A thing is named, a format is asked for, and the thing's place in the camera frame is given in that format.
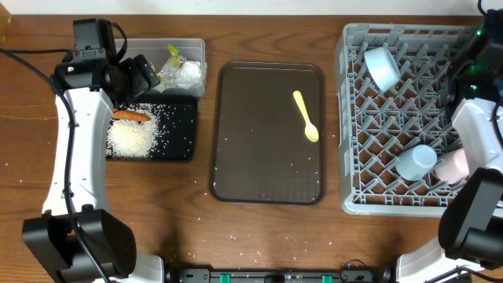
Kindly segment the yellow plastic spoon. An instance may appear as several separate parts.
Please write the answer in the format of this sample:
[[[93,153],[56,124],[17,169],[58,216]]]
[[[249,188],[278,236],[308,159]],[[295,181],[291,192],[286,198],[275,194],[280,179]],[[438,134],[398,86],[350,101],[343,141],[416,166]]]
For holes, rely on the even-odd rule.
[[[310,121],[302,93],[299,90],[294,90],[292,95],[305,123],[304,134],[310,142],[317,142],[319,140],[318,129]]]

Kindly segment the pink plastic cup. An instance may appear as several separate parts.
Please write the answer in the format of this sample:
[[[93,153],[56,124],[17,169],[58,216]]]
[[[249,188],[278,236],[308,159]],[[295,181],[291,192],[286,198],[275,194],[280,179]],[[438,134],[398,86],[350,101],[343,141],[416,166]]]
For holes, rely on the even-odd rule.
[[[441,163],[434,172],[440,181],[450,185],[460,182],[469,175],[468,162],[463,149],[456,149],[440,157]]]

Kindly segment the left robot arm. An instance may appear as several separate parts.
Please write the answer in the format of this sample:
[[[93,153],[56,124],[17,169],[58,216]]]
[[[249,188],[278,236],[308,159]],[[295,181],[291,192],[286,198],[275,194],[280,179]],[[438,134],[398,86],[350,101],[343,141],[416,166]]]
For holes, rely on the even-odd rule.
[[[159,84],[142,55],[56,66],[57,150],[50,191],[38,218],[26,219],[22,238],[55,282],[163,282],[161,257],[138,250],[134,233],[109,211],[106,139],[116,102]]]

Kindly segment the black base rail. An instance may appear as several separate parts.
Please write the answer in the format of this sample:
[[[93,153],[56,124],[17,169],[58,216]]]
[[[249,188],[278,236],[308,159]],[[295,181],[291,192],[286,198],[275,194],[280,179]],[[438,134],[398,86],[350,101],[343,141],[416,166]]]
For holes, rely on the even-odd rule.
[[[170,271],[170,283],[377,283],[394,282],[391,272],[372,268],[334,271],[209,270],[204,268]]]

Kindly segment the clear plastic bin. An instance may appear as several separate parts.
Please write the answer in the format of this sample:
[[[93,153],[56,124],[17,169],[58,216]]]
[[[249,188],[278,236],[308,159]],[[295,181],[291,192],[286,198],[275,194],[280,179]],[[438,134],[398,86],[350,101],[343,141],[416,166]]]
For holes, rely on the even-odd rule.
[[[207,64],[205,62],[205,43],[202,39],[128,39],[124,59],[144,55],[146,60],[153,66],[154,71],[161,75],[162,67],[171,57],[168,49],[169,45],[179,51],[179,55],[186,59],[186,63],[193,62],[199,66],[198,76],[195,77],[196,69],[194,68],[191,71],[191,77],[178,75],[175,81],[161,79],[161,84],[156,87],[157,90],[162,90],[166,94],[203,97],[205,94]]]

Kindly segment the light blue bowl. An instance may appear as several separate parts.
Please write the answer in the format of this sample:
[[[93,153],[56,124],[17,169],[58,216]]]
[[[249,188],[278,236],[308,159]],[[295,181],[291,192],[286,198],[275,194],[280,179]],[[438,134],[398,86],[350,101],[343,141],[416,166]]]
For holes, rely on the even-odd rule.
[[[369,74],[380,90],[390,90],[400,80],[398,65],[387,48],[367,50],[364,59]]]

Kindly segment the brown serving tray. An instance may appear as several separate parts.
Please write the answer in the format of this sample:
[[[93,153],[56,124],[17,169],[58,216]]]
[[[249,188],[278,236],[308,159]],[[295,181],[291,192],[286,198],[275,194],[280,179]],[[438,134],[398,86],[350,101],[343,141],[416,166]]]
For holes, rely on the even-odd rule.
[[[319,140],[292,95],[299,90]],[[231,61],[219,71],[209,190],[222,202],[314,205],[326,191],[325,76],[314,64]]]

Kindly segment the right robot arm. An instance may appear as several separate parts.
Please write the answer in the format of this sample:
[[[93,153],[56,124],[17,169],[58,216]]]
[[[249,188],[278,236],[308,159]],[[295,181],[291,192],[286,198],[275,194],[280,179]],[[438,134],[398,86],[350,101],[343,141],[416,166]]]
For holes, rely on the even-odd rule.
[[[502,266],[502,11],[483,20],[455,57],[442,103],[468,162],[469,178],[443,212],[438,235],[399,256],[384,282],[493,281],[483,270]]]

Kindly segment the white tissue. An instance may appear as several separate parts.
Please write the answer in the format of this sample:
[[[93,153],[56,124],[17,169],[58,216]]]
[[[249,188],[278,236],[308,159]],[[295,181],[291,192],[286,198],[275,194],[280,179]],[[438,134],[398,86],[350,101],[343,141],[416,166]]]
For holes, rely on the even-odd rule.
[[[172,80],[169,80],[167,88],[189,89],[198,84],[202,78],[201,65],[199,61],[186,61]]]

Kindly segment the orange carrot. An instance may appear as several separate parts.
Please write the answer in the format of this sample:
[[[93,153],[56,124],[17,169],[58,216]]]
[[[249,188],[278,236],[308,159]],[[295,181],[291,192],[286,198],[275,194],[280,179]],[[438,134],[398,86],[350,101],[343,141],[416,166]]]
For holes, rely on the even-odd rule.
[[[147,122],[150,121],[150,117],[138,112],[132,112],[128,110],[115,109],[112,114],[113,119],[124,119],[137,122]]]

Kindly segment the grey dishwasher rack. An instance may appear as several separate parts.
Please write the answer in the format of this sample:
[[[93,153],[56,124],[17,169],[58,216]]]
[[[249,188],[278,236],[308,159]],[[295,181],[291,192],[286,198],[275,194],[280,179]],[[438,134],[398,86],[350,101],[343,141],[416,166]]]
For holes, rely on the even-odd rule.
[[[339,100],[339,174],[342,209],[352,215],[438,218],[463,188],[434,172],[409,181],[395,166],[400,153],[416,145],[438,157],[467,145],[442,104],[453,58],[474,34],[469,26],[348,24],[335,50]],[[386,48],[399,81],[382,91],[364,54]]]

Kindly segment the light blue plastic cup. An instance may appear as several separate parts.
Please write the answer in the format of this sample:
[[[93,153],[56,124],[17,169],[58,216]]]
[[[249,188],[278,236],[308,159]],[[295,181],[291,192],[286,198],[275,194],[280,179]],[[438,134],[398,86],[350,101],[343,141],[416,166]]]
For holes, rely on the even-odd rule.
[[[398,156],[398,174],[408,181],[422,179],[437,163],[437,154],[429,145],[417,145]]]

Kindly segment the silver green snack wrapper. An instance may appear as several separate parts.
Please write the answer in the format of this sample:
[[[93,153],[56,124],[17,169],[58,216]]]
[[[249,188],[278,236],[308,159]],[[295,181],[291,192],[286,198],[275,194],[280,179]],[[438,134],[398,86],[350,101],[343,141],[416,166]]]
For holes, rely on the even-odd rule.
[[[157,73],[157,77],[161,82],[174,81],[186,62],[186,58],[180,54],[179,49],[175,46],[169,44],[168,52],[170,57]]]

